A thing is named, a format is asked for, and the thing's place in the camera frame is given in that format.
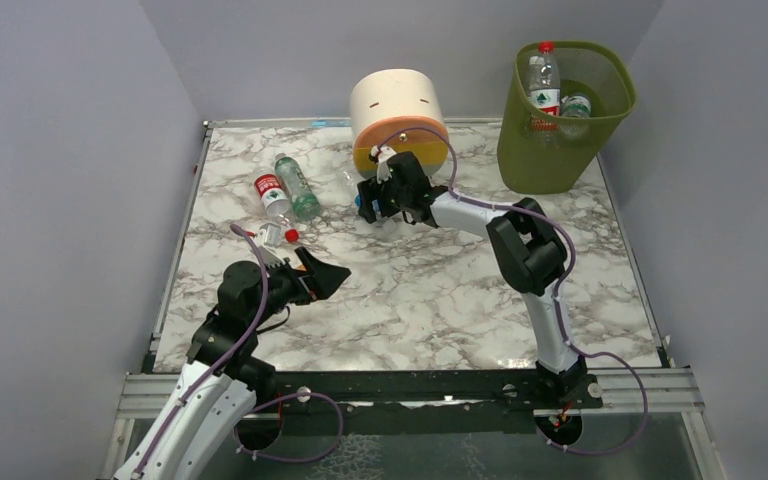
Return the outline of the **red label Nongfu bottle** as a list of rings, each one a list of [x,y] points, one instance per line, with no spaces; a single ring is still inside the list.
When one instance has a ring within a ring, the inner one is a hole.
[[[553,42],[541,42],[537,52],[530,56],[526,71],[526,90],[530,103],[540,112],[550,116],[560,115],[561,80]],[[531,115],[529,130],[542,146],[556,146],[557,129],[556,123]]]

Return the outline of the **blue label clear bottle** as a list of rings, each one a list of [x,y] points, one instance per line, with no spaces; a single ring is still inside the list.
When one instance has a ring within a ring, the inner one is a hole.
[[[357,211],[361,205],[357,184],[362,180],[362,177],[360,177],[357,173],[351,173],[349,171],[344,171],[342,176],[344,177],[344,184],[346,185],[346,189],[349,191],[349,194],[352,197],[353,204],[355,206],[354,210]],[[397,223],[392,217],[383,216],[381,213],[379,201],[377,199],[372,201],[372,208],[376,216],[376,222],[373,224],[373,226],[377,230],[380,230],[382,234],[394,233],[398,228]]]

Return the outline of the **green label Nongfu bottle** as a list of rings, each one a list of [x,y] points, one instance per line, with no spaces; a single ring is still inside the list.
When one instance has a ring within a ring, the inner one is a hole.
[[[565,118],[588,119],[592,115],[591,100],[584,93],[567,95],[561,99],[560,113]],[[561,124],[559,129],[566,139],[577,141],[588,133],[589,126],[583,123]]]

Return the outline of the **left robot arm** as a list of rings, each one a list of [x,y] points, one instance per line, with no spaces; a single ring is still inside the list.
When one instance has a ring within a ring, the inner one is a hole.
[[[304,247],[295,253],[298,268],[258,249],[225,269],[172,393],[114,478],[196,479],[246,414],[275,404],[276,369],[254,356],[258,328],[290,305],[330,298],[351,275]]]

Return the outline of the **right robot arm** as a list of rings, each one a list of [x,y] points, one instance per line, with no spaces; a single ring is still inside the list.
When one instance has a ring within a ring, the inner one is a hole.
[[[538,349],[539,391],[556,400],[571,397],[583,384],[587,366],[571,345],[568,309],[558,288],[567,250],[539,203],[525,198],[492,206],[459,196],[432,185],[408,151],[375,147],[370,158],[375,171],[358,185],[360,216],[374,223],[400,214],[410,224],[488,240],[503,279],[525,301]]]

